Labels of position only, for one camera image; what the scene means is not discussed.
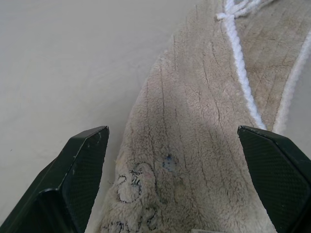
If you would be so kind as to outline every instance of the white cord trim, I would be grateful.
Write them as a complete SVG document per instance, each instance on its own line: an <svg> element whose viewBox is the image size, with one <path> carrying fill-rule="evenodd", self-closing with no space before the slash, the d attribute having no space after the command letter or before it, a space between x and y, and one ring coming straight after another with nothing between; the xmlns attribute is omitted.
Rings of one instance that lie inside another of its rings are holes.
<svg viewBox="0 0 311 233"><path fill-rule="evenodd" d="M235 59L235 65L237 69L237 75L239 82L242 86L244 97L247 101L247 108L250 112L251 117L255 120L255 123L260 129L265 130L266 126L261 120L261 116L257 110L257 106L252 96L252 90L249 86L249 81L246 75L245 62L243 58L242 47L240 45L240 38L235 25L235 18L248 14L253 11L261 3L261 0L244 0L239 4L235 5L234 0L227 0L225 5L225 12L217 15L218 19L223 19L225 28L231 42L233 56Z"/></svg>
<svg viewBox="0 0 311 233"><path fill-rule="evenodd" d="M283 90L280 107L278 109L276 120L273 126L273 132L277 134L283 134L286 129L288 112L294 96L295 86L297 81L299 80L303 66L305 65L306 60L309 57L310 53L311 53L311 31L309 31L305 39L305 42L301 47L300 54L290 72L290 75Z"/></svg>

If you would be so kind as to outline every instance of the dark green plastic piece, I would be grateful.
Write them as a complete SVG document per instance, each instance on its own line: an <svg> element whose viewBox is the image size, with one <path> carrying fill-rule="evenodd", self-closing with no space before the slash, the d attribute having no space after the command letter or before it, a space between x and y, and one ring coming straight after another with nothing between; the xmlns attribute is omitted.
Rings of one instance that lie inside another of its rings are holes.
<svg viewBox="0 0 311 233"><path fill-rule="evenodd" d="M278 233L311 232L311 161L288 138L240 126L254 187Z"/></svg>
<svg viewBox="0 0 311 233"><path fill-rule="evenodd" d="M0 233L83 233L99 189L108 137L106 126L72 137L38 174Z"/></svg>

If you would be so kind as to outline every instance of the white floor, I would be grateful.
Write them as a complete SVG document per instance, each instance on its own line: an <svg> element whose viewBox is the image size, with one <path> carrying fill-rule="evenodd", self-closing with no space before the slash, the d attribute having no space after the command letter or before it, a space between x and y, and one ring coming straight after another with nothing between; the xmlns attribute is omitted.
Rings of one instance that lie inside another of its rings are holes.
<svg viewBox="0 0 311 233"><path fill-rule="evenodd" d="M110 127L104 196L141 85L196 2L0 2L0 224L71 136L100 125ZM310 73L298 83L286 131L308 154ZM90 226L102 202L97 198Z"/></svg>

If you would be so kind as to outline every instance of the plush texture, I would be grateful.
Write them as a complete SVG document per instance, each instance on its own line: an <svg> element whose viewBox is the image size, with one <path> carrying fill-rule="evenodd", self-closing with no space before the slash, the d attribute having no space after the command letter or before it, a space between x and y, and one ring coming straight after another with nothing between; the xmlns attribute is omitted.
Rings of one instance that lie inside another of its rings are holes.
<svg viewBox="0 0 311 233"><path fill-rule="evenodd" d="M256 125L215 17L223 11L219 0L195 6L154 65L128 120L97 233L275 232L237 136L239 125ZM279 0L235 21L269 130L310 15L307 1Z"/></svg>

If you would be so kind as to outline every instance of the dirty fabric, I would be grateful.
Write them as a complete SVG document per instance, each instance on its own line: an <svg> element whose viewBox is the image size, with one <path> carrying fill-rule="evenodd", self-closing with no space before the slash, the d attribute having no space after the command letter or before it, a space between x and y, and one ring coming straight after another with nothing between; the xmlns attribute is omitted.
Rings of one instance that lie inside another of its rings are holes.
<svg viewBox="0 0 311 233"><path fill-rule="evenodd" d="M195 6L155 63L128 120L97 233L275 232L237 136L239 125L256 125L215 19L223 7L218 0ZM236 20L269 130L310 16L309 2L279 0Z"/></svg>

